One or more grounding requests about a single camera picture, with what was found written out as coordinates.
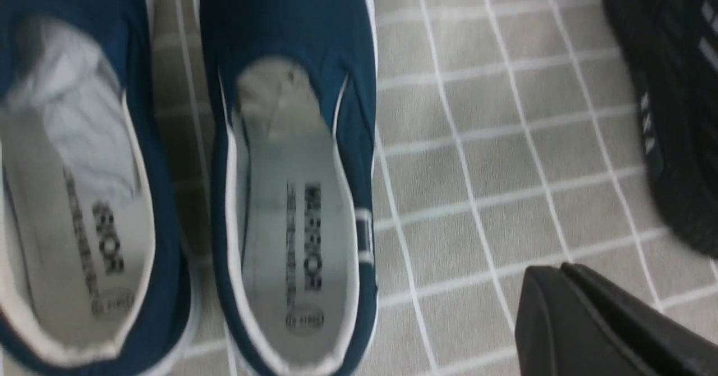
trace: black sneaker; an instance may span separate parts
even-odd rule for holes
[[[718,258],[718,0],[603,0],[638,94],[662,218]]]

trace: tiled floor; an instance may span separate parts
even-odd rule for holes
[[[209,266],[213,137],[191,0],[158,0],[155,100],[204,319],[175,376],[244,376]],[[718,342],[718,269],[671,239],[600,0],[376,0],[379,333],[361,376],[518,376],[523,269],[588,264]],[[18,371],[5,361],[5,376]]]

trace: black plastic object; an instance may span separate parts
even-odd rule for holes
[[[522,376],[718,375],[718,346],[578,264],[526,269],[516,346]]]
[[[718,0],[603,0],[662,219],[718,258]]]

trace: canvas shoe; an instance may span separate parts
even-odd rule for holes
[[[197,0],[213,257],[240,358],[349,375],[376,323],[374,0]]]
[[[638,95],[657,210],[718,258],[718,0],[604,0]]]
[[[197,328],[153,2],[0,0],[0,345],[39,374],[165,374]]]

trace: white insole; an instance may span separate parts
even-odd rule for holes
[[[69,346],[112,340],[132,309],[150,250],[140,194],[118,207],[83,189],[30,110],[0,120],[8,251],[43,329]]]
[[[245,121],[251,186],[244,287],[280,357],[316,363],[333,351],[346,315],[354,231],[334,167],[334,141],[326,128],[269,140],[259,123]],[[243,140],[240,126],[235,136]]]

